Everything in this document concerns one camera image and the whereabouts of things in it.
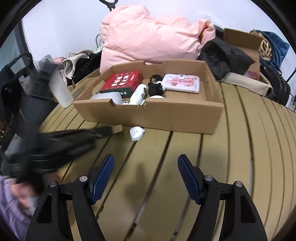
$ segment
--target blue gripper pad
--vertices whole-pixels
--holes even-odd
[[[200,188],[198,183],[196,182],[193,174],[191,173],[188,165],[183,159],[182,155],[178,157],[178,169],[182,176],[183,182],[186,186],[187,192],[192,200],[194,200],[197,204],[200,204]]]
[[[98,175],[93,187],[93,195],[91,197],[91,204],[94,205],[98,200],[103,196],[103,193],[106,189],[107,183],[110,179],[112,171],[114,169],[114,158],[110,155],[106,161],[102,171]]]

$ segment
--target white bottle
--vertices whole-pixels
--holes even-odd
[[[63,108],[67,108],[73,103],[74,98],[57,69],[50,78],[49,88]]]
[[[147,86],[140,84],[130,98],[130,105],[140,105],[147,93]]]

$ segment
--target beige bag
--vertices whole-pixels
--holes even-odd
[[[273,92],[270,82],[262,73],[260,73],[260,80],[254,80],[240,74],[228,73],[221,82],[245,87],[262,96],[266,96],[267,93]]]

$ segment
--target person's arm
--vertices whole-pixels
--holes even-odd
[[[23,241],[31,218],[26,214],[26,207],[14,196],[13,188],[11,188],[14,184],[11,182],[13,182],[13,179],[0,176],[0,216],[15,236]]]

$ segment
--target cardboard box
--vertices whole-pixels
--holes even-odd
[[[260,80],[260,60],[258,48],[260,47],[263,38],[242,31],[226,28],[224,29],[223,40],[226,43],[235,45],[255,61],[255,63],[248,69],[248,71],[250,71],[250,76],[248,77],[254,78],[252,72],[255,72],[257,76],[256,80]]]
[[[170,73],[197,75],[200,92],[166,91],[164,99],[147,98],[142,106],[116,105],[111,99],[90,100],[93,89],[102,86],[112,74],[133,70],[140,71],[144,84],[154,74],[162,77]],[[214,133],[223,111],[213,74],[204,61],[195,60],[166,60],[150,65],[135,61],[114,65],[82,92],[73,105],[86,121],[204,134]]]

